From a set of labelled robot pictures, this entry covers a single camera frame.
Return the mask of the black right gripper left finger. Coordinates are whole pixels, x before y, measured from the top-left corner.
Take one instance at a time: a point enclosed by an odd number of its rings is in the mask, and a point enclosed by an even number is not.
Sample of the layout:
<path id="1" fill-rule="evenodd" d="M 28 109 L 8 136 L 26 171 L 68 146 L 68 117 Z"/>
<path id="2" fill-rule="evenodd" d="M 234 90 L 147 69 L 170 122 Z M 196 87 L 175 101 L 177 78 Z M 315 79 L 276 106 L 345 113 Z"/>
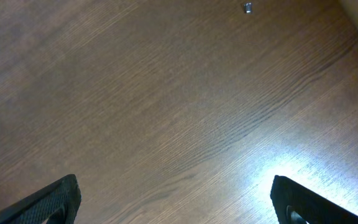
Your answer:
<path id="1" fill-rule="evenodd" d="M 0 224 L 74 224 L 81 204 L 76 175 L 68 174 L 0 211 Z"/>

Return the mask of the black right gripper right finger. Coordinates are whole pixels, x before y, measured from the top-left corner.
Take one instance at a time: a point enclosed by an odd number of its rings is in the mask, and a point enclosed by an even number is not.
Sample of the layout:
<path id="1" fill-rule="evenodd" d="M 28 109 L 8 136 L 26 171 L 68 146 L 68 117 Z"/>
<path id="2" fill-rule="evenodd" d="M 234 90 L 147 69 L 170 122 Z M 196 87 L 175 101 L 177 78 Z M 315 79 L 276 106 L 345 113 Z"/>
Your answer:
<path id="1" fill-rule="evenodd" d="M 276 175 L 270 198 L 279 223 L 358 223 L 358 216 L 288 177 Z"/>

